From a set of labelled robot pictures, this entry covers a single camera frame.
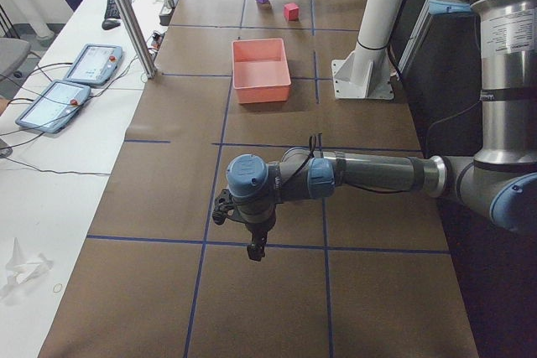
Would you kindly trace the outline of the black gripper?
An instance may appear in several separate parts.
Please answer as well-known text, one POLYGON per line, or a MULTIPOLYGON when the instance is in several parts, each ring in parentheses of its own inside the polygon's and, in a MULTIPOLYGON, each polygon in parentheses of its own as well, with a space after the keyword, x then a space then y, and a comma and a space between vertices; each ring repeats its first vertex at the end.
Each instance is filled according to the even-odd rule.
POLYGON ((246 228, 252 233, 251 242, 247 246, 248 258, 258 260, 265 257, 266 236, 274 228, 275 212, 269 218, 257 223, 247 223, 246 228))

